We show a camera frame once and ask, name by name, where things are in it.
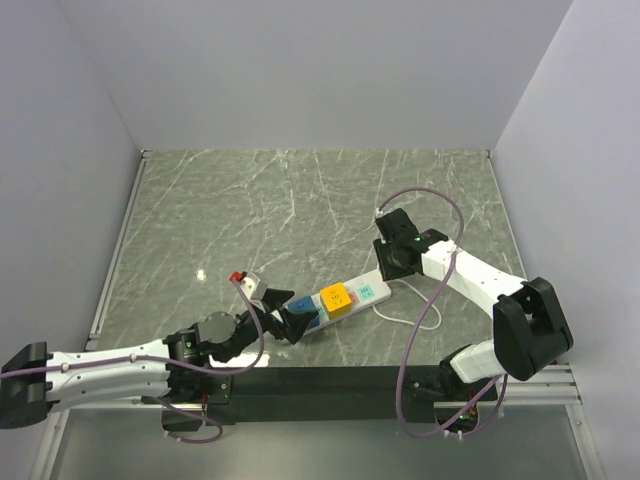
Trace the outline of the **blue cube socket adapter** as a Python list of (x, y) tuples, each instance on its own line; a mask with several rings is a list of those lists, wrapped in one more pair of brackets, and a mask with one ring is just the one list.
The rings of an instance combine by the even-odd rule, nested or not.
[(310, 313), (315, 317), (318, 316), (318, 308), (311, 296), (304, 296), (290, 301), (287, 305), (287, 310), (293, 313)]

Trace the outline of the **white power strip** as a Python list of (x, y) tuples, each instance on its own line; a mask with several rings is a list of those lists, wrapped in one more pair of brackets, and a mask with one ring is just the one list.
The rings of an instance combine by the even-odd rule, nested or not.
[(382, 280), (382, 276), (377, 269), (371, 270), (365, 274), (357, 276), (353, 279), (342, 282), (345, 284), (351, 299), (353, 301), (352, 309), (346, 315), (335, 320), (327, 317), (326, 311), (320, 300), (320, 291), (314, 295), (307, 295), (313, 298), (318, 308), (319, 320), (315, 324), (310, 324), (305, 335), (326, 328), (350, 316), (360, 313), (364, 310), (372, 308), (380, 302), (386, 301), (391, 297), (391, 289), (386, 282)]

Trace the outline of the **yellow cube socket adapter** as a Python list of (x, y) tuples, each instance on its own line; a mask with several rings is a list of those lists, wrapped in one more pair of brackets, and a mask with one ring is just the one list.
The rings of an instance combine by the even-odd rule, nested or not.
[(330, 320), (346, 315), (353, 306), (349, 291), (342, 282), (321, 289), (320, 300)]

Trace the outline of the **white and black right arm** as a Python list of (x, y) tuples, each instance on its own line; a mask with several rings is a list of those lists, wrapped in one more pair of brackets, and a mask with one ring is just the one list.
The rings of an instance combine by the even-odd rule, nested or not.
[(414, 274), (445, 281), (492, 321), (490, 340), (440, 362), (439, 387), (447, 397), (460, 399), (474, 383), (504, 374), (526, 381), (572, 349), (573, 335), (549, 281), (505, 273), (435, 229), (420, 232), (401, 208), (375, 223), (381, 237), (374, 250), (385, 282)]

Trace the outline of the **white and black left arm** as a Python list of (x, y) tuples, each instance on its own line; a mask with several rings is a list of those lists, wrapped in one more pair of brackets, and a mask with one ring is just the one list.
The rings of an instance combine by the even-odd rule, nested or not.
[(215, 370), (230, 371), (230, 361), (266, 334), (297, 343), (319, 320), (313, 303), (288, 309), (292, 292), (269, 289), (232, 316), (215, 312), (163, 339), (115, 350), (51, 352), (44, 342), (23, 347), (1, 368), (1, 427), (24, 428), (52, 412), (125, 397), (159, 397), (186, 402), (202, 390)]

